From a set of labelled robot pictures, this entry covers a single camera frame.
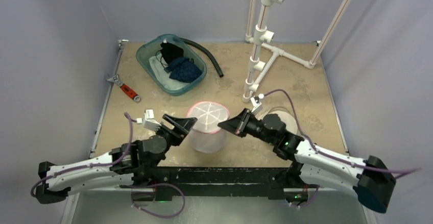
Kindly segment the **pink-trimmed white laundry bag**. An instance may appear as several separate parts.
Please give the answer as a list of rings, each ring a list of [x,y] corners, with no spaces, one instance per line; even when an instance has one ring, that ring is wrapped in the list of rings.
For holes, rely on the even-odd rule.
[[[225,106],[209,101],[198,102],[190,108],[187,117],[197,119],[187,136],[194,150],[210,154],[226,145],[226,131],[218,126],[230,117],[230,112]]]

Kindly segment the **black bra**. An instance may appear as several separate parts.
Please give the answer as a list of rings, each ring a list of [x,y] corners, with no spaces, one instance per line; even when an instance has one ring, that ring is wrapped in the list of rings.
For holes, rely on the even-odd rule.
[[[184,54],[184,49],[169,42],[163,42],[160,46],[157,53],[160,53],[161,57],[157,57],[157,60],[170,79],[191,83],[202,75],[203,71],[197,67],[193,58]]]

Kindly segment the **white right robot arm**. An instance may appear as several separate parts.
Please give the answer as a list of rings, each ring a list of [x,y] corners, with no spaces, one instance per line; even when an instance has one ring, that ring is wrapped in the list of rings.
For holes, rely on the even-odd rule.
[[[286,174],[294,187],[319,185],[351,195],[377,213],[388,210],[396,178],[378,157],[357,158],[316,146],[290,132],[277,114],[257,119],[249,109],[243,109],[238,116],[219,122],[218,127],[238,137],[251,135],[270,144],[279,158],[299,163],[300,167]]]

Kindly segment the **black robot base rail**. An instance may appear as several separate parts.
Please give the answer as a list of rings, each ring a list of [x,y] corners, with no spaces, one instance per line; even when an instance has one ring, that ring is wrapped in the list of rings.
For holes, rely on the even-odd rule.
[[[137,190],[157,183],[156,200],[174,196],[266,197],[283,200],[292,188],[304,188],[296,167],[168,167],[158,166],[120,187]]]

